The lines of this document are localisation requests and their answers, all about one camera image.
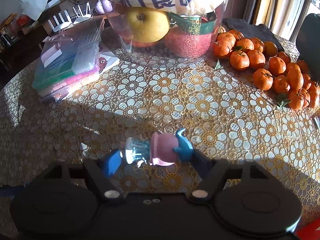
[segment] tangerine leaf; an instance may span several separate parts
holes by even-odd
[[[287,98],[288,98],[288,95],[286,93],[281,93],[281,94],[278,94],[275,99],[278,103],[281,104]]]
[[[214,70],[217,70],[217,69],[220,69],[220,68],[222,68],[222,65],[220,64],[220,61],[217,60],[217,63],[216,63],[216,66],[215,66]]]
[[[235,46],[235,47],[233,48],[233,50],[234,50],[234,51],[242,50],[242,49],[243,49],[243,47],[242,47],[242,46]]]
[[[285,99],[285,100],[282,101],[283,106],[285,106],[285,105],[287,105],[289,103],[291,103],[290,99]]]
[[[219,31],[218,31],[218,33],[223,33],[223,31],[222,31],[222,28],[221,28],[222,26],[220,26],[219,27]]]

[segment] curtain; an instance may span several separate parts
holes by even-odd
[[[296,42],[298,32],[302,26],[304,19],[306,18],[307,14],[308,14],[308,10],[309,10],[311,3],[312,3],[312,0],[304,0],[304,3],[302,5],[302,9],[301,9],[301,13],[299,15],[299,18],[297,20],[297,23],[296,23],[294,29],[293,29],[293,32],[291,34],[289,41],[291,41],[293,43]]]
[[[257,0],[253,24],[265,24],[271,0]]]
[[[297,8],[303,1],[256,0],[254,13],[252,14],[252,24],[265,24],[274,34],[285,36],[284,38],[289,39],[290,26],[292,26],[293,20],[298,13]]]
[[[247,4],[245,6],[243,19],[249,24],[252,23],[252,17],[256,2],[257,0],[247,0]]]

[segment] clear plastic box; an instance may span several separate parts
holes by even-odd
[[[99,0],[125,56],[179,67],[211,53],[228,0]]]
[[[99,61],[96,61],[96,64],[94,68],[90,71],[90,74],[87,76],[82,77],[81,79],[77,80],[76,82],[73,82],[71,84],[65,85],[49,95],[45,97],[41,97],[41,102],[50,102],[50,101],[56,101],[59,102],[63,100],[68,95],[72,94],[73,92],[80,89],[82,86],[85,86],[91,82],[95,82],[99,79]]]
[[[39,59],[32,87],[38,91],[39,94],[44,95],[45,89],[51,90],[58,86],[59,83],[71,83],[76,81],[74,76],[93,70],[96,65],[96,58],[99,54],[99,42],[87,45],[85,48],[79,50],[76,54],[65,58],[53,67],[44,68]]]

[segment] tablecloth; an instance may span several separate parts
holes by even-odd
[[[295,45],[278,39],[295,61]],[[301,225],[318,217],[316,110],[278,108],[272,92],[252,84],[251,70],[237,72],[226,61],[220,67],[202,60],[188,67],[150,68],[128,60],[108,35],[103,41],[120,58],[119,65],[59,105],[40,103],[31,88],[36,62],[1,90],[0,182],[21,185],[57,159],[80,163],[104,156],[127,137],[150,138],[156,130],[173,133],[185,127],[194,147],[210,158],[255,160],[268,169],[300,198]],[[111,181],[121,192],[188,194],[201,179],[189,163],[140,168],[123,163]],[[0,198],[0,232],[14,236],[9,206],[8,198]]]

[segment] apple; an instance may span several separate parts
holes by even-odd
[[[159,41],[170,28],[166,12],[148,7],[127,7],[124,19],[130,26],[133,40],[141,43]]]
[[[171,28],[164,37],[164,44],[179,57],[196,58],[203,55],[210,47],[212,33],[190,35],[179,27]]]

